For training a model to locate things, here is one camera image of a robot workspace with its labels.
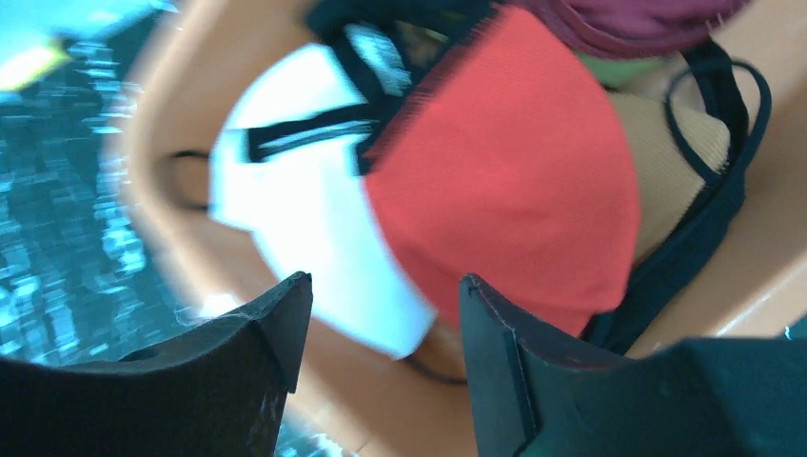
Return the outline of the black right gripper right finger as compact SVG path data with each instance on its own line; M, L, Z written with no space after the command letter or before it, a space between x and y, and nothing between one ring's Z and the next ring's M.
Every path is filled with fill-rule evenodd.
M460 283L481 456L802 456L806 343L689 338L630 359Z

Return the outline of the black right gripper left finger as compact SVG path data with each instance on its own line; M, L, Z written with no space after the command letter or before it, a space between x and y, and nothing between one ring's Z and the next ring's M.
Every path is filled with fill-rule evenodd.
M5 456L271 456L296 390L312 279L111 362L1 362Z

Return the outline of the bright red bra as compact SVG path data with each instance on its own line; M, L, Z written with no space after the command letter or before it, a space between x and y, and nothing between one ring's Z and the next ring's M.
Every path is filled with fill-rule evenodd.
M384 238L447 323L468 273L576 336L620 304L640 220L632 154L604 89L530 11L485 3L367 157Z

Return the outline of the dark red bra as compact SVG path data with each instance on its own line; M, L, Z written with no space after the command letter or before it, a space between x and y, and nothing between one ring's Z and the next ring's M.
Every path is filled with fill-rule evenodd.
M605 59L687 50L748 7L749 0L527 0L567 47Z

